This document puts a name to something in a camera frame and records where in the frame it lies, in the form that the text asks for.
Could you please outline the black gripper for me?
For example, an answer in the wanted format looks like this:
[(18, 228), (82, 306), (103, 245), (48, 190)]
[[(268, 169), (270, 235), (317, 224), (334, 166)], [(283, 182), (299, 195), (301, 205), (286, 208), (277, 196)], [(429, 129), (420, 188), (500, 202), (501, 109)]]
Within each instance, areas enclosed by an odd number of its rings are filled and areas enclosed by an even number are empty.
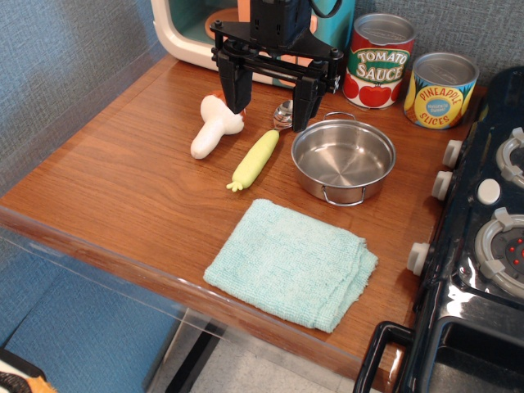
[(213, 22), (212, 60), (228, 108), (239, 114), (247, 107), (254, 74), (281, 79), (295, 85), (292, 129), (304, 131), (325, 92), (337, 90), (343, 58), (338, 48), (314, 37), (311, 16), (331, 18), (340, 7), (341, 1), (333, 1), (330, 11), (322, 11), (314, 1), (251, 1), (248, 22)]

